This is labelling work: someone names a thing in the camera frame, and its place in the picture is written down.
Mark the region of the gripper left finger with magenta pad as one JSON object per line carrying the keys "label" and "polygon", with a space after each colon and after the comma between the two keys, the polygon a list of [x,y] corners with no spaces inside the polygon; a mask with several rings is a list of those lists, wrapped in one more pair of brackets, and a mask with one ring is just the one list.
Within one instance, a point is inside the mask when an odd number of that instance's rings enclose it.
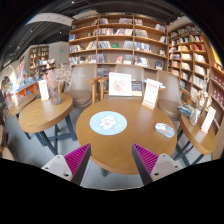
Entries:
{"label": "gripper left finger with magenta pad", "polygon": [[42,169],[75,183],[76,185],[80,185],[90,155],[91,145],[86,144],[70,152],[66,156],[56,155],[47,164],[45,164]]}

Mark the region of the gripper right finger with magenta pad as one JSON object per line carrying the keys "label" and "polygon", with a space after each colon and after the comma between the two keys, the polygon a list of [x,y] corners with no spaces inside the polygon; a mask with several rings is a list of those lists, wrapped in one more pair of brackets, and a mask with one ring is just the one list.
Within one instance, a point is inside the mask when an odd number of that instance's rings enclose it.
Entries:
{"label": "gripper right finger with magenta pad", "polygon": [[182,166],[167,154],[158,155],[137,144],[132,145],[132,155],[143,185],[148,185],[182,169]]}

